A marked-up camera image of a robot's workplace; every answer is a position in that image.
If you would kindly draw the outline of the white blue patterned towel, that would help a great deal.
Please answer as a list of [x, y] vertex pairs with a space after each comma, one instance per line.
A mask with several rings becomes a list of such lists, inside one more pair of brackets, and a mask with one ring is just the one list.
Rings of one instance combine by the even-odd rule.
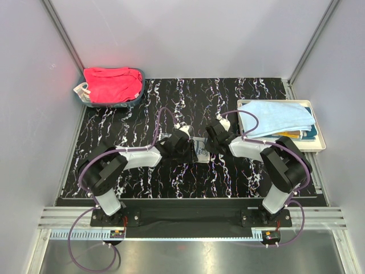
[[[183, 136], [187, 138], [187, 136], [181, 131], [176, 131], [172, 134], [177, 134], [178, 136]], [[159, 134], [158, 141], [162, 140], [163, 138], [170, 137], [172, 134], [161, 133]], [[210, 161], [210, 152], [208, 152], [205, 148], [207, 138], [193, 136], [191, 139], [194, 141], [194, 147], [198, 157], [198, 163], [208, 163]]]

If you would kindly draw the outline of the light blue towel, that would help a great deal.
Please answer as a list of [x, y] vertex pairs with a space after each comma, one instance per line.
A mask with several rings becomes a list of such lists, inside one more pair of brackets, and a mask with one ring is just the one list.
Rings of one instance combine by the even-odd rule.
[[285, 131], [311, 130], [315, 119], [298, 103], [251, 101], [238, 108], [248, 138]]

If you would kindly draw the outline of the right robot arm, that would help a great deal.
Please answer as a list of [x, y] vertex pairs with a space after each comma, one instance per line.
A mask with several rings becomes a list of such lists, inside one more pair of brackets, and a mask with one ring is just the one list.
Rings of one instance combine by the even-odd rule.
[[206, 150], [210, 153], [248, 158], [265, 165], [271, 187], [254, 217], [265, 226], [274, 225], [294, 192], [310, 181], [312, 168], [304, 154], [288, 137], [275, 142], [248, 139], [230, 132], [218, 121], [206, 126], [206, 131]]

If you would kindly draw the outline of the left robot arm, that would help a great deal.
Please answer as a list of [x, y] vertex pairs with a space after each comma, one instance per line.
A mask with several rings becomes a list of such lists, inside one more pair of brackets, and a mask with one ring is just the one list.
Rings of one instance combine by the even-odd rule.
[[81, 164], [78, 184], [94, 200], [94, 214], [100, 213], [109, 225], [116, 226], [123, 220], [123, 206], [114, 191], [120, 174], [173, 161], [197, 161], [194, 141], [185, 132], [178, 131], [149, 147], [109, 147], [101, 144]]

